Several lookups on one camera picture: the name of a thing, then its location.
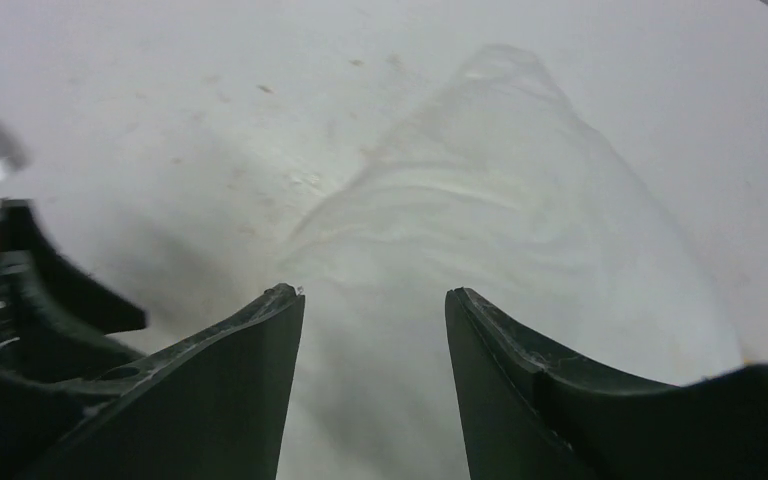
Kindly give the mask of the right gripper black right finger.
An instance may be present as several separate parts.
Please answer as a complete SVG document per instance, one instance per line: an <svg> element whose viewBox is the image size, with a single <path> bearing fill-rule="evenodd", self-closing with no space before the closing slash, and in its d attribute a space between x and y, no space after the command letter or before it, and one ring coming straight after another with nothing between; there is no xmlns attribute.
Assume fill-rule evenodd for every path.
<svg viewBox="0 0 768 480"><path fill-rule="evenodd" d="M594 361L469 288L445 321L474 479L768 479L768 364L687 386Z"/></svg>

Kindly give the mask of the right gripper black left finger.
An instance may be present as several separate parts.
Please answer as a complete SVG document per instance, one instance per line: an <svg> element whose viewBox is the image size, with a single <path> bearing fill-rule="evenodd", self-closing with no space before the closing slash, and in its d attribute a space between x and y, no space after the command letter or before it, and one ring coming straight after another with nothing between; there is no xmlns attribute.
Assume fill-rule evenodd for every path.
<svg viewBox="0 0 768 480"><path fill-rule="evenodd" d="M32 330L0 349L0 479L273 479L305 299L279 284L148 356Z"/></svg>

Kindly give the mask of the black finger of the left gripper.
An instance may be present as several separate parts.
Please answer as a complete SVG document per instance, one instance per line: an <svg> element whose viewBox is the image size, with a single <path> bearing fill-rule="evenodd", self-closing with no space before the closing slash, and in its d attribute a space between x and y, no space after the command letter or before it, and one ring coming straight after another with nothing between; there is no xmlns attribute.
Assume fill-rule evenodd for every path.
<svg viewBox="0 0 768 480"><path fill-rule="evenodd" d="M145 312L60 255L27 200L0 203L0 276L23 377L93 379L142 358L111 336L144 329Z"/></svg>

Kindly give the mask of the white pillow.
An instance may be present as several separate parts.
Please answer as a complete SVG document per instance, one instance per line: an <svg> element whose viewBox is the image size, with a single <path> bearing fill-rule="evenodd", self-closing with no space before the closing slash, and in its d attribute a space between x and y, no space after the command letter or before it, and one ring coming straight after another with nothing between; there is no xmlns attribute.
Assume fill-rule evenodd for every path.
<svg viewBox="0 0 768 480"><path fill-rule="evenodd" d="M743 362L671 215L513 47L481 49L397 124L271 274L306 298L282 479L468 477L444 314L459 287L645 378Z"/></svg>

